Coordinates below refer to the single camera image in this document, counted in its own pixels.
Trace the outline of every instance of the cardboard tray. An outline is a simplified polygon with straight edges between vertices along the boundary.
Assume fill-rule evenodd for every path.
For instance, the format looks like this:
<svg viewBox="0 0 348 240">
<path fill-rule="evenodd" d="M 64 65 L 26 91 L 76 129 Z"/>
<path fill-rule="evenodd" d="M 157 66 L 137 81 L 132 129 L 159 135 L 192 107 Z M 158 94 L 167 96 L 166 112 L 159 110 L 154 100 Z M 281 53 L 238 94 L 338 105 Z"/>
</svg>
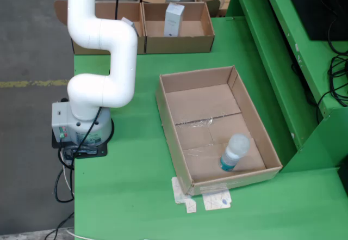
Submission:
<svg viewBox="0 0 348 240">
<path fill-rule="evenodd" d="M 273 178 L 282 164 L 234 66 L 161 75 L 156 99 L 185 194 L 199 195 Z M 219 160 L 230 137 L 251 148 L 232 172 Z"/>
<path fill-rule="evenodd" d="M 168 3 L 142 3 L 146 33 L 146 53 L 210 52 L 215 33 L 204 2 L 184 5 L 179 37 L 163 37 Z"/>
<path fill-rule="evenodd" d="M 115 19 L 115 8 L 116 2 L 96 2 L 96 16 L 101 19 Z M 67 25 L 67 1 L 55 1 L 54 10 L 58 20 Z M 143 23 L 143 14 L 141 3 L 136 2 L 119 2 L 119 10 L 117 13 L 117 18 L 120 20 L 123 17 L 134 22 L 136 31 L 139 34 L 138 37 L 138 54 L 145 53 L 145 27 Z M 110 54 L 108 51 L 104 50 L 92 50 L 87 48 L 82 48 L 77 45 L 74 41 L 73 49 L 74 54 Z"/>
</svg>

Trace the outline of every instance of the blue label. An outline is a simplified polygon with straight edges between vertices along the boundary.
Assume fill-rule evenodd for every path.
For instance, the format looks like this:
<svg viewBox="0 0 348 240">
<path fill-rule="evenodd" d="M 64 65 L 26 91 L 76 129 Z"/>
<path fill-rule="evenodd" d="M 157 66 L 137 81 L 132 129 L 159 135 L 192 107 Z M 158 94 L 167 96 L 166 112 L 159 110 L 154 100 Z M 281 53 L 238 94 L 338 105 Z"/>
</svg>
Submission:
<svg viewBox="0 0 348 240">
<path fill-rule="evenodd" d="M 220 168 L 224 171 L 232 171 L 235 165 L 227 165 L 222 158 L 220 158 Z"/>
</svg>

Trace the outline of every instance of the white product box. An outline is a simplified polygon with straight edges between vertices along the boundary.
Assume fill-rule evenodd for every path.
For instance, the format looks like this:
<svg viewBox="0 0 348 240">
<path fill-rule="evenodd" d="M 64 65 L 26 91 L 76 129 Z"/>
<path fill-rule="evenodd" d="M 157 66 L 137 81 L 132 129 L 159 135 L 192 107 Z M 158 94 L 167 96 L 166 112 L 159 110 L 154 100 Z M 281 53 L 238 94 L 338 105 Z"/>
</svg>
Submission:
<svg viewBox="0 0 348 240">
<path fill-rule="evenodd" d="M 185 6 L 170 3 L 165 12 L 164 36 L 178 37 L 180 33 L 181 23 L 183 21 L 183 13 Z"/>
<path fill-rule="evenodd" d="M 138 31 L 136 30 L 136 27 L 135 27 L 135 24 L 134 24 L 133 21 L 130 21 L 129 19 L 127 19 L 127 18 L 125 18 L 125 17 L 123 17 L 123 18 L 121 19 L 121 21 L 124 21 L 126 24 L 132 26 L 132 28 L 133 28 L 133 29 L 135 30 L 135 32 L 136 32 L 136 35 L 139 37 Z"/>
</svg>

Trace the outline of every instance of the green panel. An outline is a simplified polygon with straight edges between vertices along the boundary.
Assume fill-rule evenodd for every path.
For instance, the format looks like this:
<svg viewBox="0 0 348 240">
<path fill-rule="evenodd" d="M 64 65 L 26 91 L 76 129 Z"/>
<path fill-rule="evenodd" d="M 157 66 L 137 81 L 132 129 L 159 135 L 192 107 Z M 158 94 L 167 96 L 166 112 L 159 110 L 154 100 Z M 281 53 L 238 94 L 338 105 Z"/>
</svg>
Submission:
<svg viewBox="0 0 348 240">
<path fill-rule="evenodd" d="M 278 152 L 294 143 L 244 19 L 213 19 L 212 53 L 138 56 L 135 96 L 112 109 L 115 134 L 102 158 L 76 160 L 76 234 L 93 239 L 344 239 L 348 200 L 336 170 L 279 174 L 231 190 L 232 207 L 186 214 L 154 91 L 160 73 L 235 64 Z M 75 73 L 109 71 L 109 56 L 75 56 Z"/>
<path fill-rule="evenodd" d="M 348 154 L 348 108 L 332 110 L 282 172 L 336 167 Z"/>
<path fill-rule="evenodd" d="M 146 146 L 159 150 L 158 143 Z M 231 190 L 229 209 L 205 211 L 197 196 L 197 212 L 187 214 L 184 205 L 174 202 L 175 172 L 166 151 L 159 159 L 117 153 L 123 155 L 119 162 L 94 164 L 100 160 L 90 159 L 88 165 L 77 165 L 78 235 L 103 240 L 327 240 L 348 234 L 348 198 L 335 169 L 278 174 Z"/>
<path fill-rule="evenodd" d="M 294 142 L 302 147 L 317 126 L 315 107 L 308 104 L 299 77 L 267 0 L 240 0 L 266 72 Z"/>
<path fill-rule="evenodd" d="M 315 100 L 318 102 L 320 97 L 329 90 L 327 70 L 335 54 L 331 51 L 327 41 L 309 39 L 291 0 L 270 0 L 270 2 Z M 348 42 L 334 41 L 333 44 L 338 50 L 348 50 Z M 339 87 L 346 82 L 346 76 L 342 76 L 335 80 L 335 86 Z M 344 87 L 340 93 L 347 94 L 347 91 L 348 87 Z M 323 116 L 328 116 L 333 108 L 340 107 L 341 105 L 334 98 L 327 95 L 321 102 L 320 110 Z"/>
<path fill-rule="evenodd" d="M 226 17 L 238 17 L 238 16 L 244 16 L 239 0 L 230 0 L 228 9 L 226 12 Z"/>
</svg>

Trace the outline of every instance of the white paper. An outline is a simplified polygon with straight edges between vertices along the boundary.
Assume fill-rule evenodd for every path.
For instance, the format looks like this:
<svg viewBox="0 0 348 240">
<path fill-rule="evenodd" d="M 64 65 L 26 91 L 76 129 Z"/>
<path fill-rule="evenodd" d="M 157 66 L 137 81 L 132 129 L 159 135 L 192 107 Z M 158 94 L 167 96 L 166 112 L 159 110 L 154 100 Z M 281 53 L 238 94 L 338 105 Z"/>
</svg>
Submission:
<svg viewBox="0 0 348 240">
<path fill-rule="evenodd" d="M 185 204 L 188 213 L 195 213 L 197 211 L 196 201 L 191 199 L 189 195 L 184 195 L 177 177 L 172 177 L 172 185 L 175 203 Z"/>
<path fill-rule="evenodd" d="M 232 199 L 228 189 L 217 193 L 207 193 L 202 195 L 204 206 L 207 211 L 231 207 Z"/>
</svg>

